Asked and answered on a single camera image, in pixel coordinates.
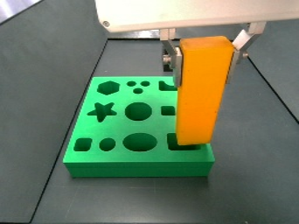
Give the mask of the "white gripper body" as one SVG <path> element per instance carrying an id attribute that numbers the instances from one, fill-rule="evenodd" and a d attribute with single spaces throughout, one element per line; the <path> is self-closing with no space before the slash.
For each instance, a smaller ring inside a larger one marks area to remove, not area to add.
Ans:
<path id="1" fill-rule="evenodd" d="M 299 18 L 299 0 L 95 0 L 110 32 Z"/>

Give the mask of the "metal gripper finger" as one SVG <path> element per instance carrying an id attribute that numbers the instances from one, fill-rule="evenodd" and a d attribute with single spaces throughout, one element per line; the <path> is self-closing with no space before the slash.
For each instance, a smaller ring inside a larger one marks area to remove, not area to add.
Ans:
<path id="1" fill-rule="evenodd" d="M 237 38 L 233 41 L 234 54 L 230 63 L 227 82 L 232 81 L 236 72 L 237 64 L 249 56 L 249 48 L 264 34 L 266 29 L 266 22 L 253 22 L 248 25 L 248 28 L 241 31 Z"/>
<path id="2" fill-rule="evenodd" d="M 183 77 L 183 53 L 179 46 L 174 45 L 175 38 L 175 29 L 162 29 L 161 33 L 161 41 L 163 43 L 163 47 L 167 52 L 173 55 L 173 79 L 174 85 L 179 87 L 182 85 L 182 77 Z"/>

